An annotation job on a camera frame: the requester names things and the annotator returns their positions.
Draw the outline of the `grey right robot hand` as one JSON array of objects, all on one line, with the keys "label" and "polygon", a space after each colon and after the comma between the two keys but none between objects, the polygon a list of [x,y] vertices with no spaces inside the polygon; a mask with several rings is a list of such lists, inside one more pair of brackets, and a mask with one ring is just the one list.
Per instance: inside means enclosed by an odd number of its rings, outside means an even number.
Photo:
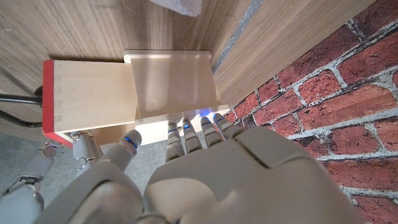
[{"label": "grey right robot hand", "polygon": [[[70,133],[73,156],[80,175],[103,155],[95,137],[88,131]],[[44,199],[39,193],[41,181],[48,174],[57,147],[47,141],[22,166],[15,182],[2,193],[1,223],[33,223],[44,210]]]}]

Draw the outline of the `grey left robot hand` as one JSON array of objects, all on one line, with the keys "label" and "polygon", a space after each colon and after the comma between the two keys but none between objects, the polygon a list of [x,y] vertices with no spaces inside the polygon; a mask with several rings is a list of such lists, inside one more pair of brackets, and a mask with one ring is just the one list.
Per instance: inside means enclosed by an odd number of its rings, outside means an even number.
[{"label": "grey left robot hand", "polygon": [[85,169],[37,223],[362,223],[306,150],[267,128],[243,130],[219,114],[190,123],[185,141],[169,126],[167,161],[140,192],[125,170],[141,135],[133,130]]}]

